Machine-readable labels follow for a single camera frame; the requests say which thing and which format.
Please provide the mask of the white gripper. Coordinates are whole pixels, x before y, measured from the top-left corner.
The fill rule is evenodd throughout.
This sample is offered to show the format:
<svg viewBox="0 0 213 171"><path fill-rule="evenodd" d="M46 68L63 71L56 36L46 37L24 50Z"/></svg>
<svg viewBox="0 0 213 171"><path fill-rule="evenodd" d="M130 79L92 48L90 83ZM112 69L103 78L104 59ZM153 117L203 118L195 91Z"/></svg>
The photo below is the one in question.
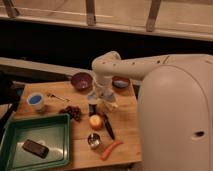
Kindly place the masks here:
<svg viewBox="0 0 213 171"><path fill-rule="evenodd" d="M95 76L93 78L94 91L97 93L113 92L111 89L111 78L109 76Z"/></svg>

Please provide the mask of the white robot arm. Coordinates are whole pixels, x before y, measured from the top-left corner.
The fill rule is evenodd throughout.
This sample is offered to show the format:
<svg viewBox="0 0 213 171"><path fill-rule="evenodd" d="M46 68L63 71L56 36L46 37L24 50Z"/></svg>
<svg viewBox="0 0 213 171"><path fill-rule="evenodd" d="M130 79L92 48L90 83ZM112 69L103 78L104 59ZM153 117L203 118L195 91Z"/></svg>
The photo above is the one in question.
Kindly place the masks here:
<svg viewBox="0 0 213 171"><path fill-rule="evenodd" d="M169 54L123 60L108 52L92 62L95 83L139 80L143 171L213 171L213 55Z"/></svg>

